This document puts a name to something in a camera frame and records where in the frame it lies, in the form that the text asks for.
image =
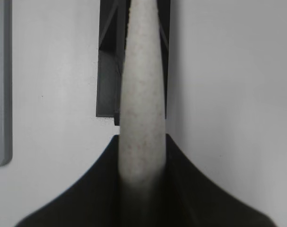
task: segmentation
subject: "gray border strip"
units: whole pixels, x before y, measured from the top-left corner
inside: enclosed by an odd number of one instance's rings
[[[0,166],[12,159],[12,0],[0,0]]]

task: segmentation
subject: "white cylindrical rod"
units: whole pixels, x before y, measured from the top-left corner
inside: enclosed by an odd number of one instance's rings
[[[156,0],[132,0],[122,77],[119,174],[133,224],[149,224],[165,167],[165,102]]]

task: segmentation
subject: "black mounting frame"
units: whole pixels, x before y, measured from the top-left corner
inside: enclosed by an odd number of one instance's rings
[[[162,65],[167,97],[170,0],[158,0]],[[130,0],[101,0],[97,82],[97,117],[114,117],[119,125],[121,76],[126,46]]]

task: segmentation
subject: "white wall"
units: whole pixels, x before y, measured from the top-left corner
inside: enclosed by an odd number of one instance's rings
[[[13,0],[13,159],[0,227],[77,181],[119,132],[95,117],[99,0]]]
[[[167,130],[287,227],[287,0],[173,0]]]

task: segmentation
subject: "black vertical rail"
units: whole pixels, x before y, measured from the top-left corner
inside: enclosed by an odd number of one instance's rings
[[[12,0],[0,0],[0,166],[12,159]]]

